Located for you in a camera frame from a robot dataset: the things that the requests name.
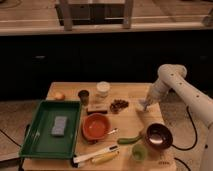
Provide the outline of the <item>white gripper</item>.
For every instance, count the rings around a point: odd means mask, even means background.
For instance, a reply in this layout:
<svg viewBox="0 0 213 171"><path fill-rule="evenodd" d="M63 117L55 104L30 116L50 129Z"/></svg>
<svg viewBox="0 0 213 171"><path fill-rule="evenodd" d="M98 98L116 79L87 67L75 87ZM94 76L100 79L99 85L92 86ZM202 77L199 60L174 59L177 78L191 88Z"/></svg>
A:
<svg viewBox="0 0 213 171"><path fill-rule="evenodd" d="M149 88L146 96L148 104L155 104L160 102L169 91L170 87L166 85L162 80L157 79Z"/></svg>

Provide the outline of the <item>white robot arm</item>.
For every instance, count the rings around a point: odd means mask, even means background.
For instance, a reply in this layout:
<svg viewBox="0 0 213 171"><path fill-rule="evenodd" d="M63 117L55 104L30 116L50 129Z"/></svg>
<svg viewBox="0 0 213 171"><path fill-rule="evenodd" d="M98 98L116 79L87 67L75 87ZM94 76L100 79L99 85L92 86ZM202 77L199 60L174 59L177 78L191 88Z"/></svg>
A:
<svg viewBox="0 0 213 171"><path fill-rule="evenodd" d="M163 64L157 73L158 79L151 85L146 96L146 105L160 101L173 89L208 128L200 171L213 171L213 99L185 80L187 69L183 65Z"/></svg>

